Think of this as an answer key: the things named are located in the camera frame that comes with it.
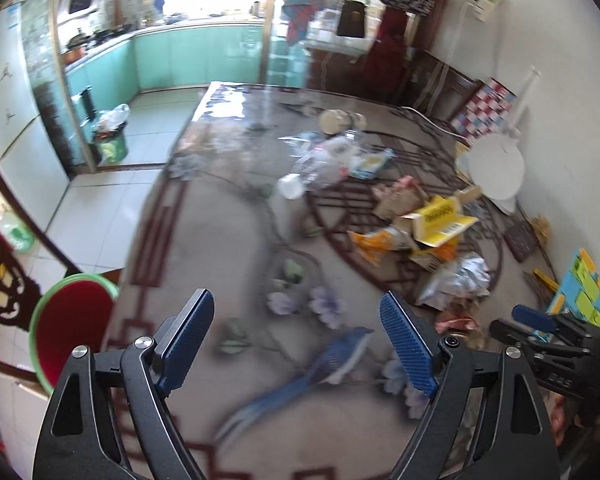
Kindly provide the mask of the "person's right hand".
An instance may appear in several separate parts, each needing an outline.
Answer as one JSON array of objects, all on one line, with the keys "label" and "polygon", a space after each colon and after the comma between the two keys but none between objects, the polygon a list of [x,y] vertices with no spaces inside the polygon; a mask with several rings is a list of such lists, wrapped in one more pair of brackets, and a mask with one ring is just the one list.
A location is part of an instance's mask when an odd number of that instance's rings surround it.
[{"label": "person's right hand", "polygon": [[542,398],[550,418],[550,430],[556,446],[559,448],[564,442],[565,435],[570,426],[580,426],[578,411],[580,403],[570,396],[562,396],[554,391],[542,390]]}]

